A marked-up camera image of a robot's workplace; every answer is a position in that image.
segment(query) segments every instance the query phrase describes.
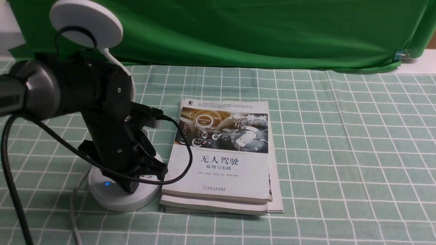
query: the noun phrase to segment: white book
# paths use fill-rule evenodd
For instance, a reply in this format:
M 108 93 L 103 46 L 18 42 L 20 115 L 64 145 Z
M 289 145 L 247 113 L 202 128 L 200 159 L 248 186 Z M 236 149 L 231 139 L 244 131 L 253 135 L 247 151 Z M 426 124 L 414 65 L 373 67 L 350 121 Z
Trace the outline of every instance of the white book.
M 266 204 L 269 200 L 268 102 L 185 99 L 179 125 L 191 146 L 191 169 L 162 193 Z M 165 180 L 179 176 L 189 156 L 177 133 Z
M 211 212 L 230 212 L 250 215 L 263 215 L 268 213 L 283 213 L 282 194 L 280 191 L 279 175 L 277 172 L 276 154 L 274 142 L 268 145 L 269 148 L 269 179 L 270 179 L 270 198 L 267 207 L 264 204 L 244 204 L 221 202 L 208 199 L 173 197 L 162 195 L 160 203 L 166 205 L 167 213 L 211 213 Z

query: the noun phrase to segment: green checkered tablecloth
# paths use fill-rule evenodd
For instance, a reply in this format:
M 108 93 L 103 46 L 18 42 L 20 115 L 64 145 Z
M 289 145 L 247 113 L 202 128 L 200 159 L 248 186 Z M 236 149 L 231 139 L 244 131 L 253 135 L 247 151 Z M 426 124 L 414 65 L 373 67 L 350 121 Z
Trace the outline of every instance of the green checkered tablecloth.
M 10 65 L 0 63 L 3 72 Z M 155 200 L 133 213 L 112 213 L 84 185 L 75 205 L 85 244 L 436 244 L 436 76 L 130 69 L 137 102 L 174 118 L 182 98 L 267 100 L 285 212 L 259 218 L 166 214 Z M 80 115 L 46 123 L 75 146 L 89 138 Z M 166 161 L 174 135 L 170 124 L 150 132 Z M 68 202 L 89 165 L 23 120 L 12 130 L 9 152 L 35 241 L 75 244 Z M 23 244 L 3 176 L 0 244 Z

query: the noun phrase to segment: gray cable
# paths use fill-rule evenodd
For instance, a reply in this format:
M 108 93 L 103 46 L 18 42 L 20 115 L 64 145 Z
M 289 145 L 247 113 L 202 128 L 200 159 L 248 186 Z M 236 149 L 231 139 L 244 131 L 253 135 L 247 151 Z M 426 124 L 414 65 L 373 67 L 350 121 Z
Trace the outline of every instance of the gray cable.
M 91 171 L 91 168 L 89 168 L 89 170 L 86 171 L 82 175 L 82 177 L 80 177 L 79 182 L 77 182 L 77 184 L 74 187 L 73 192 L 71 194 L 71 200 L 70 200 L 70 219 L 71 219 L 71 225 L 72 225 L 72 229 L 73 229 L 74 238 L 76 240 L 76 244 L 77 245 L 82 245 L 82 238 L 80 236 L 79 229 L 77 228 L 76 218 L 74 217 L 74 199 L 76 198 L 77 190 L 80 188 L 80 186 L 82 185 L 83 181 L 88 176 L 89 172 Z

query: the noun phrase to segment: round white base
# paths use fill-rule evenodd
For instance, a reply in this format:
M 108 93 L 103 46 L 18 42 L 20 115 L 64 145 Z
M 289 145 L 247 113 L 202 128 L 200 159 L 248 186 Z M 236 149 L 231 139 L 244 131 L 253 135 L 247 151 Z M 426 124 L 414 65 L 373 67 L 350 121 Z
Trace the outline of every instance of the round white base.
M 159 154 L 156 159 L 162 161 Z M 159 181 L 156 176 L 141 179 Z M 102 175 L 100 169 L 92 167 L 88 176 L 89 189 L 95 200 L 104 208 L 117 212 L 132 212 L 152 202 L 159 194 L 160 185 L 140 183 L 133 194 L 123 191 L 113 180 Z

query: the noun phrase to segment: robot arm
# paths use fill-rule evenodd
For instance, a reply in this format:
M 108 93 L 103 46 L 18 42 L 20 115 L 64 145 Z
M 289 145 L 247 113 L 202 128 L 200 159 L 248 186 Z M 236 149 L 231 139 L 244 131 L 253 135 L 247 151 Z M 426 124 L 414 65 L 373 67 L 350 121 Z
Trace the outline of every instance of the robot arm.
M 156 175 L 163 180 L 167 166 L 155 159 L 156 151 L 141 131 L 144 126 L 158 127 L 163 112 L 131 102 L 131 86 L 130 77 L 117 65 L 37 55 L 0 76 L 0 116 L 24 112 L 44 120 L 80 112 L 92 141 L 85 140 L 79 151 L 120 174 Z M 129 194 L 139 185 L 102 174 Z

